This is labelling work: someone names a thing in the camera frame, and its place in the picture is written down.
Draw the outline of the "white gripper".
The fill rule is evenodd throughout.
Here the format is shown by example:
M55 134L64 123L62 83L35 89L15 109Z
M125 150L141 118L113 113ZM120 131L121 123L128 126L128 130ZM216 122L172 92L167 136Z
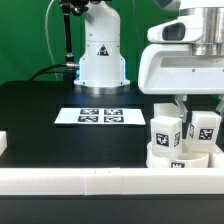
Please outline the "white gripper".
M216 111L224 117L224 56L193 56L189 44L151 44L140 60L138 87L144 94L176 95L182 122L186 95L219 95Z

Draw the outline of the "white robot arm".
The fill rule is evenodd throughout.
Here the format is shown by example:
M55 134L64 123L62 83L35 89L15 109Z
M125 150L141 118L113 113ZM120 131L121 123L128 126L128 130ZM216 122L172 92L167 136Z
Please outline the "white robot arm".
M149 95L173 95L181 117L189 95L216 95L224 117L224 0L155 0L178 17L148 30L138 87Z

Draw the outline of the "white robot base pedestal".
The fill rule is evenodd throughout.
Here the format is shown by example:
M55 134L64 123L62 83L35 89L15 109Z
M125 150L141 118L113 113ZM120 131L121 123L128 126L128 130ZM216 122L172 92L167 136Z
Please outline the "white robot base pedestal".
M79 60L76 85L117 88L129 85L120 53L120 16L104 1L89 3L85 13L85 52Z

